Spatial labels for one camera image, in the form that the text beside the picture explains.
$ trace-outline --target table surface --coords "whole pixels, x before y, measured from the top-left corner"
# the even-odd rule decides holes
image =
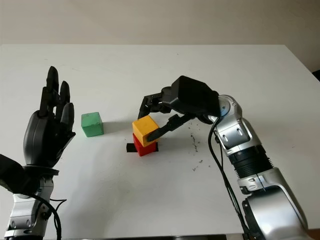
[[[144,157],[126,152],[143,96],[180,75],[239,102],[309,227],[320,227],[320,83],[285,46],[2,45],[0,51],[0,153],[20,164],[49,66],[58,69],[60,83],[70,85],[76,136],[55,167],[60,173],[51,196],[67,199],[58,211],[63,238],[242,231],[210,156],[209,125],[194,119],[163,136],[159,152]],[[105,134],[86,138],[81,114],[91,112],[100,112]],[[173,114],[151,116],[162,126]],[[228,160],[225,171],[243,200]],[[0,189],[0,236],[12,205],[10,192]],[[46,238],[55,236],[51,217]]]

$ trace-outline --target silver robotic arm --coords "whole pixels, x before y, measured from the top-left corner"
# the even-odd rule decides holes
[[[215,130],[218,142],[239,177],[240,190],[248,196],[242,203],[247,227],[238,202],[231,196],[234,193],[228,178],[218,166],[246,237],[251,235],[259,240],[310,239],[306,233],[308,225],[304,212],[280,170],[267,157],[252,126],[242,117],[242,109],[235,99],[219,95],[203,82],[180,76],[160,93],[143,98],[138,119],[152,112],[170,113],[171,110],[183,116],[170,117],[167,124],[149,134],[147,140],[151,142],[193,118],[205,124],[214,123],[215,128],[209,134],[209,148]]]
[[[242,203],[245,218],[257,239],[311,239],[307,219],[277,167],[273,167],[239,104],[228,95],[219,96],[221,117],[216,133],[224,153],[237,172],[238,185],[249,195]],[[208,117],[213,122],[217,117]]]

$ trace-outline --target stacked blocks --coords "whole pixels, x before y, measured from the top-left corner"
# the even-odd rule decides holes
[[[149,115],[132,123],[133,143],[139,156],[144,156],[156,151],[157,140],[148,142],[147,137],[151,132],[158,128],[159,126]]]
[[[99,112],[82,114],[81,127],[87,137],[94,137],[104,134],[104,126]]]

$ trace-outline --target robotic hand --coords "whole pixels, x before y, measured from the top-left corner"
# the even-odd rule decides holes
[[[26,165],[22,167],[0,154],[0,185],[12,192],[14,199],[5,239],[42,240],[51,213],[57,238],[61,239],[60,220],[49,201],[54,188],[53,176],[59,173],[53,167],[76,135],[72,132],[73,124],[74,106],[70,103],[69,85],[63,81],[59,94],[58,72],[51,66],[42,89],[40,109],[32,114],[25,132]]]
[[[218,95],[203,82],[180,76],[160,93],[145,96],[138,118],[150,112],[169,113],[171,110],[184,115],[169,118],[168,123],[148,135],[147,140],[151,142],[195,117],[205,124],[213,124],[208,144],[228,192],[232,188],[212,150],[213,132],[234,166],[241,192],[248,195],[242,202],[248,227],[238,201],[233,202],[247,237],[259,240],[311,239],[306,233],[308,225],[304,212],[280,170],[271,164],[252,126],[242,117],[242,109],[235,99]]]

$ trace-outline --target black cable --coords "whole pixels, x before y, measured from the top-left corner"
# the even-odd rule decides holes
[[[239,220],[240,220],[241,226],[242,226],[242,228],[243,228],[243,232],[244,232],[246,235],[248,235],[248,234],[250,234],[250,230],[249,230],[249,228],[247,227],[247,225],[246,225],[246,223],[245,223],[244,216],[243,216],[243,214],[242,214],[242,212],[241,212],[241,208],[240,208],[240,206],[239,206],[239,203],[238,203],[238,200],[237,200],[237,198],[236,198],[236,195],[235,195],[235,193],[234,193],[234,191],[233,191],[233,189],[232,189],[232,187],[231,187],[231,185],[230,185],[230,182],[229,182],[229,180],[228,180],[228,178],[227,178],[227,176],[226,176],[226,173],[225,173],[225,171],[224,171],[224,169],[223,169],[223,167],[222,167],[222,165],[223,165],[223,158],[221,159],[221,164],[220,164],[220,162],[219,162],[219,160],[218,160],[218,158],[217,158],[217,156],[216,156],[216,154],[215,154],[215,152],[214,152],[214,150],[213,150],[213,147],[212,147],[212,143],[211,143],[211,141],[212,141],[212,135],[213,135],[213,133],[214,133],[214,135],[217,136],[216,133],[214,132],[214,129],[215,129],[215,127],[217,126],[217,124],[219,123],[219,121],[220,121],[220,119],[218,118],[218,119],[213,123],[213,125],[212,125],[212,127],[211,127],[211,129],[210,129],[210,132],[209,132],[209,135],[208,135],[208,146],[209,146],[209,150],[210,150],[210,152],[211,152],[211,155],[212,155],[212,157],[213,157],[216,165],[218,166],[218,168],[219,168],[219,170],[220,170],[220,172],[221,172],[221,175],[222,175],[222,178],[223,178],[223,181],[224,181],[224,185],[225,185],[225,187],[226,187],[226,189],[227,189],[228,195],[229,195],[229,197],[230,197],[230,199],[231,199],[231,202],[232,202],[232,205],[233,205],[233,207],[234,207],[234,209],[235,209],[235,212],[236,212],[237,215],[238,215],[238,218],[239,218]],[[221,146],[221,144],[220,144],[220,153],[221,153],[221,155],[222,155],[222,146]]]
[[[58,208],[61,206],[61,204],[63,204],[65,201],[67,201],[67,199],[52,199],[52,198],[50,198],[50,201],[60,202],[60,203],[58,204],[58,206],[56,206],[56,208],[55,208],[55,211],[58,212]],[[58,225],[57,225],[57,219],[56,219],[56,217],[53,218],[53,222],[54,222],[55,228],[57,228]]]
[[[56,219],[56,228],[55,228],[56,229],[56,239],[61,240],[61,232],[62,232],[61,221],[60,221],[59,215],[58,215],[57,211],[55,210],[55,208],[47,200],[43,199],[40,196],[37,196],[34,194],[28,194],[27,196],[40,201],[42,204],[46,205],[49,208],[49,210],[53,213],[54,218]]]

